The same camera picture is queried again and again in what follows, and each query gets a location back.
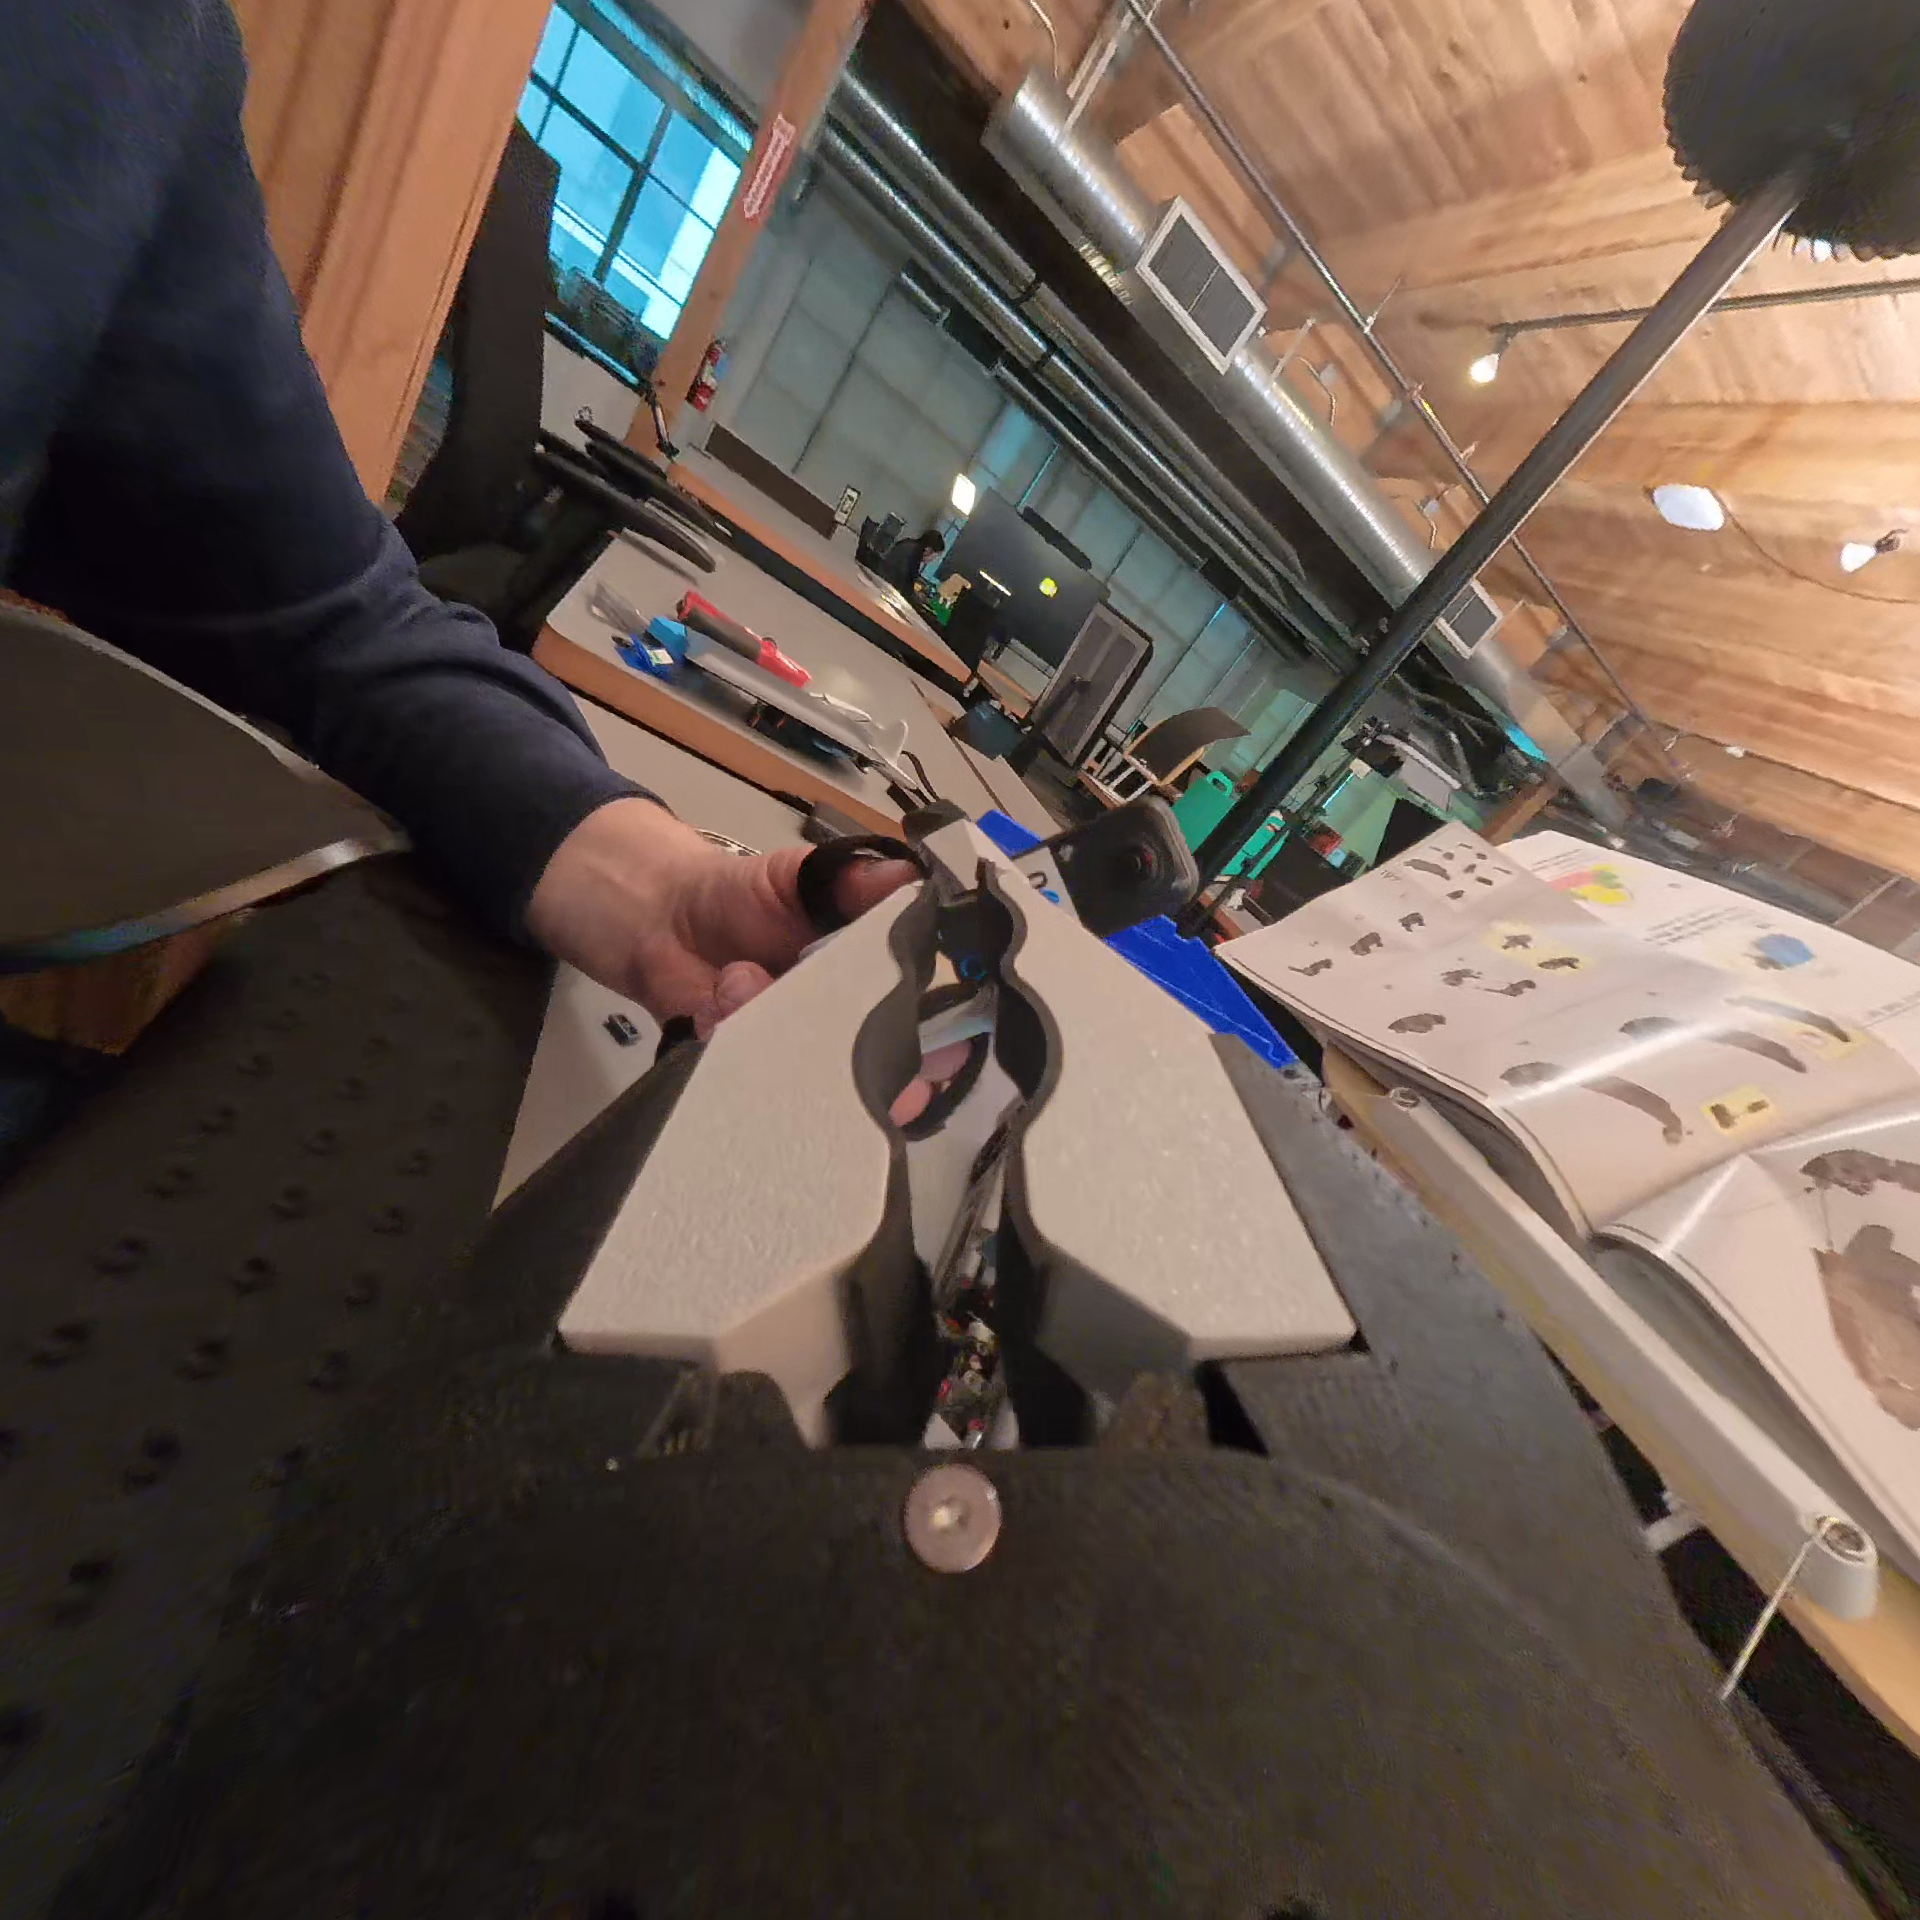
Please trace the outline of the long grey case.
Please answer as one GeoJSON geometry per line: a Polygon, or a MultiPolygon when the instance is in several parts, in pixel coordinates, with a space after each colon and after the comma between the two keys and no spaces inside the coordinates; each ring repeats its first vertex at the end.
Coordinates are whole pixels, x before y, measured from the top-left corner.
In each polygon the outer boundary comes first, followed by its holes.
{"type": "Polygon", "coordinates": [[[806,736],[824,741],[825,753],[843,760],[883,765],[906,755],[906,723],[883,723],[830,692],[796,685],[723,643],[705,643],[700,633],[688,640],[684,674],[732,689],[757,711],[798,725],[806,736]]]}

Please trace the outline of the person's left hand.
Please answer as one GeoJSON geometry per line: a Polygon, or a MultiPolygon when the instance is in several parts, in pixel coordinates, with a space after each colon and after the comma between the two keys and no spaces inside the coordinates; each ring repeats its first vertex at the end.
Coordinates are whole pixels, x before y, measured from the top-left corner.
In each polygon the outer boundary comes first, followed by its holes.
{"type": "Polygon", "coordinates": [[[524,925],[553,957],[696,1041],[763,995],[825,930],[802,848],[720,851],[653,800],[588,813],[547,863],[524,925]]]}

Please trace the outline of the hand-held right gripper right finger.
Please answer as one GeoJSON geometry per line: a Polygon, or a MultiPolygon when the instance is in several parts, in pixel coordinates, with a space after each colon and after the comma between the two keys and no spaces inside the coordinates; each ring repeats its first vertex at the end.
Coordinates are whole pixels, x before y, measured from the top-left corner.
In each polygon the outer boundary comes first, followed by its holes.
{"type": "Polygon", "coordinates": [[[1357,1323],[1229,1064],[1264,1071],[995,857],[1005,919],[1003,1377],[1022,1445],[1085,1445],[1147,1377],[1325,1359],[1357,1323]]]}

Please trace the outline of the person's left forearm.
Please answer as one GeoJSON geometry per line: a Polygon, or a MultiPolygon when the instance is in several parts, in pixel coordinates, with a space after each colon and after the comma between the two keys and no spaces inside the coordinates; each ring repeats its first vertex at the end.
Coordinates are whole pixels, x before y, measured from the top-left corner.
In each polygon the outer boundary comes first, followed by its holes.
{"type": "Polygon", "coordinates": [[[5,588],[304,756],[497,930],[641,792],[426,591],[301,340],[226,4],[5,4],[5,588]]]}

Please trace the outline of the lego car model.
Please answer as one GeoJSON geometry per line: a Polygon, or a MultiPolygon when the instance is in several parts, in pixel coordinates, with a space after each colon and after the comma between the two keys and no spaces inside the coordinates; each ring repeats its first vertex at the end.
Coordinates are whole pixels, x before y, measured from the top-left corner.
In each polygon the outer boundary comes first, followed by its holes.
{"type": "Polygon", "coordinates": [[[978,1148],[944,1250],[931,1269],[940,1380],[922,1445],[974,1452],[989,1445],[1005,1412],[1000,1332],[1002,1201],[1014,1109],[978,1148]]]}

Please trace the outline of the black stand pole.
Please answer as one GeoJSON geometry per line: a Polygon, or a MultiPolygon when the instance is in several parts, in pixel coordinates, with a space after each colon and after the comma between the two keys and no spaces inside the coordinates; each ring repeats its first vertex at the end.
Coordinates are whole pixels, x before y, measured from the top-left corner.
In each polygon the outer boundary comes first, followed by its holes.
{"type": "Polygon", "coordinates": [[[1357,663],[1307,711],[1280,753],[1261,768],[1254,787],[1212,829],[1195,853],[1197,881],[1192,884],[1195,893],[1225,873],[1267,813],[1307,780],[1349,723],[1401,673],[1405,658],[1424,645],[1426,633],[1451,604],[1521,535],[1547,495],[1638,395],[1688,331],[1772,245],[1808,195],[1812,173],[1812,159],[1802,159],[1729,208],[1716,234],[1694,255],[1662,299],[1635,325],[1524,461],[1509,473],[1411,600],[1395,609],[1357,663]]]}

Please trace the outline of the red black hand tool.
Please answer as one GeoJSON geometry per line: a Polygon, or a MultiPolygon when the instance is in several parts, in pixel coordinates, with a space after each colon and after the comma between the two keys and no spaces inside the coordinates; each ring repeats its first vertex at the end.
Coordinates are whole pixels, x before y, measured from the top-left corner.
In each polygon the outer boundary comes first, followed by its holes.
{"type": "Polygon", "coordinates": [[[790,689],[806,689],[811,674],[794,661],[788,655],[782,652],[770,639],[747,629],[717,605],[714,605],[700,592],[685,592],[678,600],[676,609],[678,624],[688,632],[688,635],[700,635],[714,645],[729,650],[734,656],[745,658],[758,673],[770,674],[772,679],[790,685],[790,689]]]}

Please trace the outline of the printed task sheet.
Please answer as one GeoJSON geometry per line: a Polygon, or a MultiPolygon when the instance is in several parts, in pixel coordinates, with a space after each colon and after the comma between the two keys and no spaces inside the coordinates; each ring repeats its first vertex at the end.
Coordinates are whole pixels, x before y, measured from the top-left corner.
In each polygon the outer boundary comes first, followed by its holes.
{"type": "Polygon", "coordinates": [[[1566,832],[1531,832],[1504,851],[1620,932],[1744,976],[1778,1002],[1854,1020],[1916,1059],[1916,962],[1715,881],[1566,832]]]}

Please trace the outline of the blue storage bin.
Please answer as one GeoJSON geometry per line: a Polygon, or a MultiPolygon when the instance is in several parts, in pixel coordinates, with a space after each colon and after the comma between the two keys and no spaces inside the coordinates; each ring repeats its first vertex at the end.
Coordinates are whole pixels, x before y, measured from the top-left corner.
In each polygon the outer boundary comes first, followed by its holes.
{"type": "MultiPolygon", "coordinates": [[[[1041,834],[1022,827],[1008,812],[997,807],[978,813],[976,827],[993,842],[1002,857],[1029,879],[1042,898],[1053,901],[1064,913],[1092,929],[1092,922],[1072,901],[1061,859],[1057,855],[1042,859],[1041,834]]],[[[1243,1043],[1257,1059],[1280,1073],[1292,1073],[1301,1065],[1280,1031],[1259,1013],[1253,996],[1217,960],[1213,951],[1197,940],[1185,937],[1171,917],[1153,917],[1134,922],[1126,929],[1110,929],[1099,940],[1120,960],[1180,1002],[1186,1013],[1197,1017],[1219,1039],[1243,1043]]]]}

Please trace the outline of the black perforated board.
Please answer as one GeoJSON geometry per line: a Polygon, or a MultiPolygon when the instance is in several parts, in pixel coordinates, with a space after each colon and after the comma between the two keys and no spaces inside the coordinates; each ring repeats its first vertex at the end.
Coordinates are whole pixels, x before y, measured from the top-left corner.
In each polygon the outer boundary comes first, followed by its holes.
{"type": "Polygon", "coordinates": [[[54,1907],[488,1220],[553,981],[410,863],[339,875],[5,1183],[5,1916],[54,1907]]]}

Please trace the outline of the curved back chair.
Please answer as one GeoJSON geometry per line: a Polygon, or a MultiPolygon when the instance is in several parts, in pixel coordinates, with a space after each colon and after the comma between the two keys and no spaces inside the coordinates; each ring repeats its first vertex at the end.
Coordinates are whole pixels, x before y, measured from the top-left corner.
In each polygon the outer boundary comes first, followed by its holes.
{"type": "Polygon", "coordinates": [[[1174,795],[1180,781],[1217,746],[1249,736],[1249,728],[1217,707],[1177,711],[1134,739],[1125,753],[1153,792],[1174,795]]]}

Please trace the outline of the grey metal cabinet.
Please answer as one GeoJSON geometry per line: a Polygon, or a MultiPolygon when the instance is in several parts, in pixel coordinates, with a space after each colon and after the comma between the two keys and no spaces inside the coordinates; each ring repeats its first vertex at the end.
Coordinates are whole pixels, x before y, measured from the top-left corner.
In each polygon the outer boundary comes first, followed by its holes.
{"type": "Polygon", "coordinates": [[[1098,604],[1027,721],[1027,736],[1077,765],[1139,683],[1155,643],[1110,604],[1098,604]]]}

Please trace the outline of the black monitor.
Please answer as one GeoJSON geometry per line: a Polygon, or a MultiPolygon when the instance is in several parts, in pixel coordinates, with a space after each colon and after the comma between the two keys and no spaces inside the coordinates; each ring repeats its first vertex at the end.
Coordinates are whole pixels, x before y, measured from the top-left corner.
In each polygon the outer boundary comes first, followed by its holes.
{"type": "Polygon", "coordinates": [[[989,490],[978,490],[932,578],[1002,591],[993,632],[1045,665],[1061,665],[1107,600],[1092,572],[989,490]]]}

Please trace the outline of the silver air duct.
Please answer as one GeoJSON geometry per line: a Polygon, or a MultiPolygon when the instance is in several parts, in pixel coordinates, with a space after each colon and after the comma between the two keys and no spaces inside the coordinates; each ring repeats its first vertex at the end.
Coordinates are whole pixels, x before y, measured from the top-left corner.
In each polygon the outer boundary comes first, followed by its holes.
{"type": "Polygon", "coordinates": [[[1165,199],[1053,79],[1032,69],[974,144],[917,131],[848,74],[824,155],[910,236],[1014,393],[1141,496],[1225,597],[1328,673],[1353,665],[1426,551],[1264,333],[1221,375],[1150,328],[1126,277],[1165,199]]]}

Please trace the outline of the lego instruction booklet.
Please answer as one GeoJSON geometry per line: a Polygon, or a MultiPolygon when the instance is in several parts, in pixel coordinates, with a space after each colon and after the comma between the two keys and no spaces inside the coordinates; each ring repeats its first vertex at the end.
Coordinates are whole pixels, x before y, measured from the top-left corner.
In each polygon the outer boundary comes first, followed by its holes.
{"type": "Polygon", "coordinates": [[[1219,955],[1585,1258],[1704,1309],[1916,1576],[1916,1059],[1620,932],[1461,827],[1219,955]]]}

